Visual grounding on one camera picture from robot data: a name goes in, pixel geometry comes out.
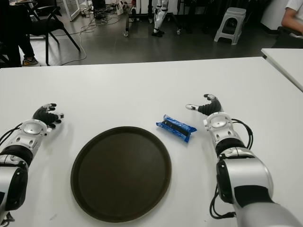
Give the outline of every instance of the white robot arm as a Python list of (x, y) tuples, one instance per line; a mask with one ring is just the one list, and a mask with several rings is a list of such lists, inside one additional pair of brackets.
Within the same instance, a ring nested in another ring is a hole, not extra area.
[[(237, 217), (239, 227), (303, 227), (286, 208), (272, 201), (274, 187), (269, 170), (250, 151), (251, 143), (245, 146), (233, 129), (233, 121), (236, 120), (223, 112), (215, 96), (205, 97), (211, 101), (210, 104), (189, 104), (186, 108), (208, 116), (204, 125), (213, 138), (218, 157), (217, 188), (210, 206), (212, 217)], [(217, 195), (224, 202), (232, 204), (235, 212), (214, 216), (212, 209)]]
[(63, 114), (49, 113), (56, 104), (41, 106), (33, 119), (9, 130), (0, 138), (0, 145), (15, 131), (16, 136), (0, 153), (0, 224), (14, 221), (11, 210), (18, 209), (25, 200), (28, 167), (35, 157), (42, 140), (61, 123)]

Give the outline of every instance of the humanoid robot leg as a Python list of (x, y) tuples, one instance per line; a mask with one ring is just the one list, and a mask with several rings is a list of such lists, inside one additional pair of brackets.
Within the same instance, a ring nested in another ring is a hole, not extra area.
[(155, 9), (153, 36), (162, 37), (164, 32), (160, 31), (162, 22), (168, 11), (169, 0), (158, 0), (157, 8)]

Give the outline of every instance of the person's arm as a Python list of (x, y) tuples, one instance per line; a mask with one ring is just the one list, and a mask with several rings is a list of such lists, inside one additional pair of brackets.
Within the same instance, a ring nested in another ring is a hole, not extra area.
[(291, 8), (286, 8), (284, 17), (282, 19), (282, 26), (288, 27), (303, 34), (303, 25), (294, 19), (297, 11)]

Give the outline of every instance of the white shirt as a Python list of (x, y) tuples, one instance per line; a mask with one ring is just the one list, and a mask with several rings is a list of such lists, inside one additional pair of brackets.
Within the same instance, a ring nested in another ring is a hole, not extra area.
[(303, 0), (289, 0), (286, 8), (291, 8), (297, 11), (295, 19), (303, 24)]

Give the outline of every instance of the round tray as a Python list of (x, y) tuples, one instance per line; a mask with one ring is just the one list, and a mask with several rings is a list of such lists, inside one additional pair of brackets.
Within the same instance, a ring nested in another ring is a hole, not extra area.
[(156, 206), (170, 178), (169, 154), (155, 135), (118, 127), (99, 134), (80, 151), (71, 171), (71, 190), (92, 217), (126, 222)]

